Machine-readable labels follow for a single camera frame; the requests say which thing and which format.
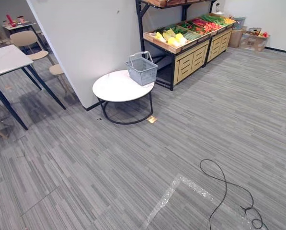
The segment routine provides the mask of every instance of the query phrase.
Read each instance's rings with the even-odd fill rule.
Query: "cardboard box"
[[[244,30],[232,30],[228,46],[232,48],[238,48],[243,33],[245,33]]]
[[[263,51],[269,37],[259,37],[250,34],[243,34],[240,41],[240,48],[250,49],[254,51]]]

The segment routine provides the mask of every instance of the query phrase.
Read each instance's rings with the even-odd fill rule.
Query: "wooden cabinet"
[[[204,64],[208,45],[209,41],[205,41],[176,57],[174,84],[182,81]]]
[[[222,34],[219,34],[213,37],[213,40],[210,46],[208,60],[207,60],[208,62],[227,49],[231,31],[232,31],[232,28],[228,29]]]

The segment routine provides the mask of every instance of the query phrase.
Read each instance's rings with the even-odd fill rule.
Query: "wooden drawer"
[[[219,48],[219,52],[223,52],[225,49],[227,49],[228,47],[228,42],[229,42],[229,39],[230,39],[230,35],[231,33],[229,34],[226,34],[222,37],[221,39],[221,43],[220,43],[220,48]]]
[[[211,54],[211,56],[210,56],[210,60],[212,60],[213,58],[215,58],[219,53],[220,53],[220,52],[219,52],[219,47],[217,47],[216,49],[214,49],[214,50],[212,51],[212,54]]]
[[[191,53],[179,61],[178,81],[183,80],[185,77],[191,74],[193,56],[194,53]]]
[[[220,43],[221,43],[221,37],[212,41],[211,53],[213,52],[213,50],[216,50],[217,48],[220,47]]]
[[[194,72],[195,70],[197,70],[199,67],[201,67],[204,64],[205,58],[206,58],[206,50],[207,50],[207,46],[204,46],[194,52],[191,72]]]

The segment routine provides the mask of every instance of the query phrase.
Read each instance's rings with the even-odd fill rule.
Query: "white wall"
[[[128,56],[140,51],[134,0],[27,2],[85,108],[97,102],[92,94],[93,83],[106,73],[126,69],[124,62]],[[189,17],[206,13],[208,4],[193,5]],[[150,7],[144,18],[144,30],[180,19],[181,7],[165,10]]]
[[[223,4],[226,15],[245,16],[248,28],[267,31],[268,47],[286,50],[286,0],[224,0]]]
[[[0,0],[0,29],[2,30],[2,24],[4,20],[7,20],[6,15],[9,14],[13,20],[16,20],[18,16],[24,16],[25,20],[30,22],[36,22],[26,0]]]

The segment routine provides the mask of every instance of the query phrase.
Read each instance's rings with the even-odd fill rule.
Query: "black metal table leg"
[[[37,72],[29,65],[27,66],[28,70],[35,76],[35,78],[41,83],[41,85],[47,90],[47,92],[51,95],[53,99],[63,108],[66,109],[62,102],[58,99],[58,97],[51,91],[51,89],[46,85],[46,83],[39,77]]]
[[[21,118],[17,115],[17,113],[13,110],[11,107],[10,102],[6,97],[3,95],[3,93],[0,91],[0,100],[4,104],[4,106],[8,109],[8,111],[12,114],[12,116],[16,119],[16,121],[21,124],[21,126],[25,129],[28,130],[27,126],[24,124],[24,122],[21,120]]]
[[[142,119],[140,119],[140,120],[132,121],[132,122],[119,122],[119,121],[114,121],[114,120],[112,120],[111,118],[109,118],[109,116],[107,115],[107,113],[106,113],[106,111],[105,111],[106,106],[109,104],[109,102],[104,101],[104,100],[102,100],[102,99],[100,99],[100,98],[98,98],[98,101],[99,101],[99,103],[100,103],[100,106],[101,106],[101,108],[102,108],[102,110],[103,110],[103,114],[104,114],[104,116],[105,116],[106,119],[108,119],[108,120],[111,121],[112,123],[119,124],[119,125],[132,125],[132,124],[136,124],[136,123],[139,123],[139,122],[141,122],[141,121],[146,120],[148,117],[150,117],[150,116],[153,114],[151,91],[150,91],[148,94],[149,94],[149,101],[150,101],[150,114],[148,114],[146,117],[144,117],[144,118],[142,118]]]
[[[30,80],[34,83],[34,85],[36,85],[37,88],[39,88],[39,90],[42,90],[42,88],[37,84],[37,82],[34,80],[34,78],[28,73],[28,71],[26,71],[26,69],[24,67],[22,67],[22,70],[28,76],[28,78],[30,78]]]
[[[176,55],[171,54],[172,57],[172,70],[171,70],[171,83],[170,83],[170,90],[173,91],[173,82],[174,82],[174,77],[175,77],[175,62],[176,62]]]
[[[41,44],[41,46],[43,47],[43,49],[45,51],[48,51],[45,44],[43,43],[43,41],[41,40],[41,38],[38,36],[38,34],[36,33],[35,29],[33,28],[33,26],[29,26],[29,28],[31,28],[33,30],[33,32],[35,33],[35,35],[37,36],[37,39],[39,41],[39,43]]]

